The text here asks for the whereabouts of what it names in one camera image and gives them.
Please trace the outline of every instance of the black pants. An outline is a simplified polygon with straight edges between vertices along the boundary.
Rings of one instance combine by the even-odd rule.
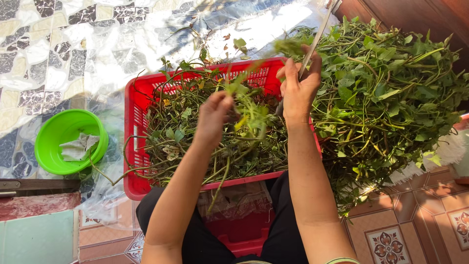
[[[151,213],[163,191],[164,188],[153,188],[137,207],[138,222],[144,234],[147,232]],[[270,195],[275,210],[275,219],[260,258],[256,255],[249,255],[236,259],[233,253],[205,227],[195,208],[182,242],[182,262],[184,264],[234,264],[248,260],[263,260],[272,264],[307,264],[308,259],[296,225],[290,197],[288,171],[275,181]]]

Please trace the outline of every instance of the white cloth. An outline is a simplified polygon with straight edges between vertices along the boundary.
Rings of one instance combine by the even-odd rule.
[[[89,158],[91,148],[99,142],[99,136],[80,133],[77,140],[60,144],[64,161],[84,161]]]

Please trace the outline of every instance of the yellow leaf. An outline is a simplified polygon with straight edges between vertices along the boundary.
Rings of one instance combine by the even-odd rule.
[[[202,89],[205,85],[205,81],[202,81],[200,84],[199,84],[199,89]]]
[[[236,123],[236,125],[234,126],[235,127],[234,130],[238,131],[241,128],[241,126],[246,122],[247,119],[248,119],[247,116],[243,116],[242,119],[238,123]]]

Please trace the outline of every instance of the red basket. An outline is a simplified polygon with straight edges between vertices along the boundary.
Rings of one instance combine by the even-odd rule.
[[[264,60],[258,70],[251,73],[247,80],[254,81],[260,84],[263,88],[265,93],[273,94],[280,99],[280,81],[275,77],[277,71],[284,66],[285,58],[272,58]],[[208,67],[209,69],[216,69],[219,68],[221,74],[226,74],[228,67],[231,66],[231,74],[236,76],[239,73],[242,73],[246,70],[252,63],[255,61],[250,62],[237,62],[232,64],[220,64],[220,65],[213,65]],[[186,78],[194,78],[197,75],[187,73],[183,75],[184,79]],[[148,123],[147,120],[144,118],[147,111],[147,107],[150,101],[141,93],[138,93],[133,88],[133,83],[135,79],[130,80],[126,87],[125,87],[125,128],[124,128],[124,137],[127,139],[131,135],[144,135],[143,131],[146,131]],[[145,94],[151,95],[153,94],[153,90],[157,85],[166,82],[166,77],[163,74],[153,74],[139,77],[137,81],[135,81],[135,86],[137,89]],[[170,93],[171,91],[178,89],[177,86],[170,86],[169,84],[165,86],[164,92]],[[316,144],[320,152],[318,139],[316,134],[314,135],[316,139]],[[126,156],[128,161],[131,164],[135,164],[137,166],[145,166],[150,164],[149,156],[145,153],[143,148],[138,149],[140,147],[145,146],[145,139],[133,139],[130,140],[127,144],[127,148],[125,150]],[[129,167],[124,162],[124,171],[129,170]],[[223,184],[223,186],[232,186],[238,185],[247,182],[253,181],[260,181],[264,179],[272,179],[277,178],[282,174],[281,171],[261,174],[241,179],[233,179],[227,180]],[[210,183],[202,186],[201,190],[210,190],[216,189],[219,186],[219,182]],[[127,174],[124,178],[124,191],[128,198],[139,201],[141,200],[149,191],[151,190],[150,183],[147,179],[138,177],[133,172]]]

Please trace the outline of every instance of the hand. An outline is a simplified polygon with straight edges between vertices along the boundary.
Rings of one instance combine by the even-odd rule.
[[[309,51],[306,45],[302,48],[306,53]],[[311,105],[321,84],[321,65],[321,56],[314,52],[311,56],[310,70],[303,73],[301,82],[298,81],[301,63],[295,65],[291,58],[277,73],[277,78],[286,77],[280,86],[280,91],[283,97],[283,117],[287,126],[309,123]]]
[[[233,107],[233,98],[226,91],[216,92],[200,106],[194,143],[215,149],[221,141],[227,112]]]

